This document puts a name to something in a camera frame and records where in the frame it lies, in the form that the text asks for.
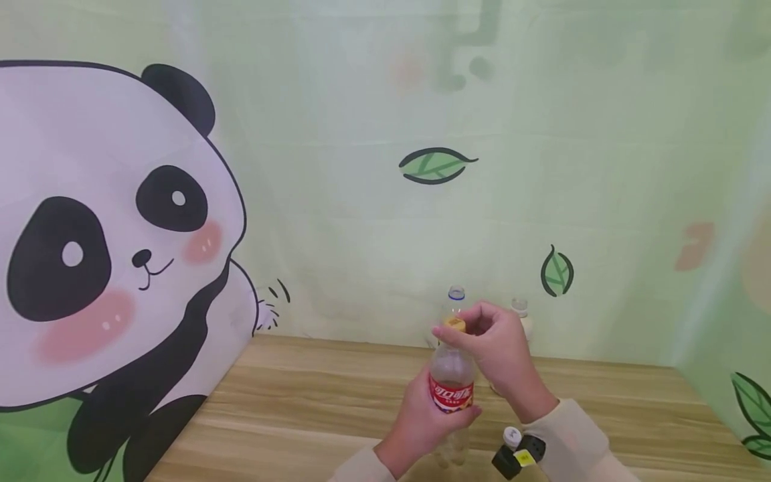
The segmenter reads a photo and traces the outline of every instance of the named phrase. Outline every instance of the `bottle cap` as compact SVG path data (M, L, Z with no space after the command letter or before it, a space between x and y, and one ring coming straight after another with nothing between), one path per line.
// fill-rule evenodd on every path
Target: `bottle cap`
M503 430L503 441L511 450L516 450L522 442L522 433L515 426L508 426Z
M464 322L462 319L457 317L446 319L444 321L444 325L449 326L452 329L456 329L462 333L466 332L466 322Z

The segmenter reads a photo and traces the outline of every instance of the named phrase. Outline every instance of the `beige sleeve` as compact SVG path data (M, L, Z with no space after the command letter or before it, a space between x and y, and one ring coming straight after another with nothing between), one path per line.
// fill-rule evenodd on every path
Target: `beige sleeve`
M539 466L551 482L639 482L575 400L560 401L552 413L525 425L524 432L546 443Z
M348 459L329 482L396 482L372 449L364 449Z

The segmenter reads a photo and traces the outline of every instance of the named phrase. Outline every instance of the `panda eye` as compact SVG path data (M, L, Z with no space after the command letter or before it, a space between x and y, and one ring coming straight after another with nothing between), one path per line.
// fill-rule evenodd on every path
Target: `panda eye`
M8 299L33 322L74 315L102 294L112 264L99 218L69 197L44 200L8 263Z
M209 206L191 175L176 166L161 166L136 191L136 209L153 226L191 232L204 225Z

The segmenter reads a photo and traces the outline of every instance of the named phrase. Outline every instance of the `tabletop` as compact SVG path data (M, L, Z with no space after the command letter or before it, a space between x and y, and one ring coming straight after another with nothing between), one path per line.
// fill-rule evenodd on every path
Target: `tabletop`
M149 482L327 480L386 434L428 349L261 335L253 339L148 478ZM674 370L537 359L546 384L576 399L646 482L771 480L769 472ZM466 464L442 470L425 457L408 482L501 482L490 461L519 422L480 377L484 408ZM537 467L517 480L545 482Z

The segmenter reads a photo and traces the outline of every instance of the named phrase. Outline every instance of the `red bottle label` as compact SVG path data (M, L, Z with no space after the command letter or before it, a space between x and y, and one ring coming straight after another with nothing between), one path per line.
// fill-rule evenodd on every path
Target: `red bottle label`
M431 398L444 413L463 410L474 402L473 383L460 388L451 388L437 382L429 375L429 386L431 387Z

